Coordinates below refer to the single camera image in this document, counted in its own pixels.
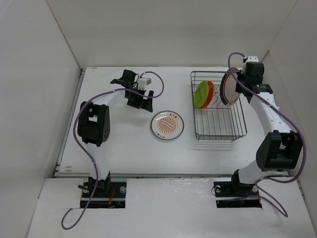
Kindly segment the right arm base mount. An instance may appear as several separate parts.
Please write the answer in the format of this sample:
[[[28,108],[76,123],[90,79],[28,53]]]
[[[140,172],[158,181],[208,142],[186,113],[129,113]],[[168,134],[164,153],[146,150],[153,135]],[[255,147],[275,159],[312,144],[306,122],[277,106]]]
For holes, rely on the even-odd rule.
[[[262,208],[254,184],[233,185],[232,181],[215,180],[211,189],[217,208]]]

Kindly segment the white plate green rim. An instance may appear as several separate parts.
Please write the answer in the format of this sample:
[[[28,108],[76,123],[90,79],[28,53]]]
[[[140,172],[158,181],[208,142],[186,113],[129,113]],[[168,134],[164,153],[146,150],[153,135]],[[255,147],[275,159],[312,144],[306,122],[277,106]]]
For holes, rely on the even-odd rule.
[[[221,84],[220,84],[220,99],[222,101],[222,103],[229,107],[234,105],[238,99],[240,98],[240,93],[236,92],[236,80],[234,79],[234,76],[237,77],[237,72],[239,71],[237,68],[232,67],[231,71],[228,70],[222,80],[221,80]]]

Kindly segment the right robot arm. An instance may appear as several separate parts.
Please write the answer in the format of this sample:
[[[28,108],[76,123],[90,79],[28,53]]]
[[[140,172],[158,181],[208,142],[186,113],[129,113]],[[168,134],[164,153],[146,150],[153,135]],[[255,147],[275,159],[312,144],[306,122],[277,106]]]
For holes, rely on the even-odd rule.
[[[256,158],[248,166],[236,170],[229,183],[230,192],[241,195],[247,186],[275,172],[296,167],[303,141],[298,132],[286,123],[275,103],[273,90],[263,84],[264,65],[255,57],[245,59],[237,72],[236,92],[243,94],[255,110],[264,130],[265,138],[256,152]]]

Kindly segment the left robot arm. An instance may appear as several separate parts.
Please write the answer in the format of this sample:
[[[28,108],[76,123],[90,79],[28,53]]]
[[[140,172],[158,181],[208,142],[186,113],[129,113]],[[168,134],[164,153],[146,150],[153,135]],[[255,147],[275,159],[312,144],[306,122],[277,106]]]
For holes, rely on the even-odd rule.
[[[82,102],[76,117],[73,135],[80,147],[92,161],[88,178],[88,189],[94,190],[98,196],[104,197],[110,193],[110,168],[105,158],[104,143],[110,136],[110,110],[122,99],[127,99],[127,105],[153,112],[154,92],[146,92],[151,79],[139,76],[131,70],[124,70],[119,79],[114,79],[105,93],[94,96],[87,102]]]

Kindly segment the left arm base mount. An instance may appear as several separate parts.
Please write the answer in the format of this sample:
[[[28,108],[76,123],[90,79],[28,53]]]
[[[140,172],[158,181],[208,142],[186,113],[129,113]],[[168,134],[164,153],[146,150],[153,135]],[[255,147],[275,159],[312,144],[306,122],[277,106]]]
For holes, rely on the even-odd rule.
[[[84,182],[83,185],[78,185],[82,190],[80,208],[84,208],[88,203],[88,208],[91,209],[123,209],[126,205],[126,186],[126,182],[116,181],[111,182],[106,190],[97,188],[89,203],[94,186],[90,186],[88,181]]]

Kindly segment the orange plate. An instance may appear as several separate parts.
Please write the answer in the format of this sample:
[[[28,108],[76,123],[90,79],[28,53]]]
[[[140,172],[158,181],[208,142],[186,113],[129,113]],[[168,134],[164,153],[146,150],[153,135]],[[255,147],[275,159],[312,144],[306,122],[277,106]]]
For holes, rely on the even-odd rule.
[[[214,84],[211,81],[208,81],[208,86],[209,86],[209,91],[208,91],[208,96],[204,104],[202,105],[202,108],[206,108],[212,101],[213,96],[214,96]]]

